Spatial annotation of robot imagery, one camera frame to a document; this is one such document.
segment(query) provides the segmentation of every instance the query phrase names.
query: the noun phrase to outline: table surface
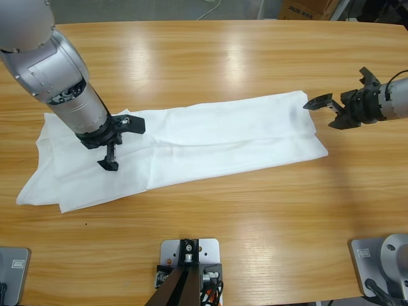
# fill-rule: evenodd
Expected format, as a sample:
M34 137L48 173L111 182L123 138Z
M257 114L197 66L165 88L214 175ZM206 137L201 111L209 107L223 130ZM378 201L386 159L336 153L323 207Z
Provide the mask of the table surface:
M115 113L305 91L360 88L366 66L386 82L407 67L402 26L322 21L60 25ZM215 237L225 305L361 295L347 243L407 232L408 120L348 131L312 113L329 156L164 187L60 214L20 207L45 105L0 65L0 245L32 250L22 303L143 305L160 243Z

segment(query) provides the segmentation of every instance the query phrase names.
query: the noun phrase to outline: cable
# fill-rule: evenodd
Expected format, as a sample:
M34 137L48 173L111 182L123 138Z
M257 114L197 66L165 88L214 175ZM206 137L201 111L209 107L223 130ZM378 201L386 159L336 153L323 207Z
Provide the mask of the cable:
M205 288L201 294L201 306L220 306L220 299L222 291L224 290L224 283L222 280L219 280L216 284L210 284Z
M351 10L353 9L353 6L354 6L354 0L351 0L349 13L347 14L347 21L350 21L350 13L351 13Z
M397 76L399 76L399 75L401 75L402 73L405 73L405 72L408 72L408 69L407 69L407 70L402 70L402 71L398 72L395 76L393 76L393 77L388 81L387 86L385 87L385 101L389 101L390 98L391 98L390 90L388 89L388 87L390 86L390 83L391 83L392 81L394 81L394 79L395 79Z
M206 2L215 2L215 0L204 0ZM207 16L209 13L212 13L216 8L218 8L218 6L221 4L222 0L218 1L218 4L213 7L211 10L209 10L208 12L206 12L205 14L201 15L200 17L197 18L197 20L201 20L203 17Z

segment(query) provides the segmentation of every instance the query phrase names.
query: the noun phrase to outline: white cloth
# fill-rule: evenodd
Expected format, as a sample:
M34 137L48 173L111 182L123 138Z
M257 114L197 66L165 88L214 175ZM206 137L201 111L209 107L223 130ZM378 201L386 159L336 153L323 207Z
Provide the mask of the white cloth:
M87 150L54 114L36 142L38 169L17 204L58 203L61 212L192 180L307 161L327 155L301 91L240 101L130 113L144 135L123 133L117 172L97 164L106 147Z

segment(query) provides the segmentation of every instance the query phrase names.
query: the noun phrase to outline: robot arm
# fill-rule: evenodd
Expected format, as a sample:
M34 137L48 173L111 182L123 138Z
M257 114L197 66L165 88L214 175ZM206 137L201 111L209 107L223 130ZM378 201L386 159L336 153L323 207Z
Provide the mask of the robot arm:
M330 108L337 114L335 120L329 123L335 129L358 128L361 123L371 124L378 120L408 117L408 78L393 81L399 74L407 71L397 73L386 84L381 84L366 67L360 69L360 72L363 75L360 82L364 87L343 92L340 100L344 107L332 100L332 94L325 94L310 100L303 108Z
M121 133L143 134L145 122L111 116L89 83L88 70L73 45L55 30L49 0L0 1L0 58L16 81L45 103L88 149L107 146L98 163L117 171L115 144Z

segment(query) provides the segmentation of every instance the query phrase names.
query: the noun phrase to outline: metal mounting plate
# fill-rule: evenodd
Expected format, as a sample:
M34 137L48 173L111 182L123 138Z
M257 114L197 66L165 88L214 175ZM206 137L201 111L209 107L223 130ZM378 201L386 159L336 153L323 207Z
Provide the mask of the metal mounting plate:
M199 239L201 252L199 253L200 263L202 265L209 265L214 263L221 263L219 253L219 242L217 239ZM165 240L160 248L160 265L162 266L177 266L179 260L180 240Z
M6 283L5 305L21 301L31 251L20 247L0 247L0 282Z
M384 238L369 238L351 242L360 289L368 297L373 297L375 294L365 287L364 282L367 279L373 279L382 290L388 293L387 283L379 268L381 266L379 255L383 241Z

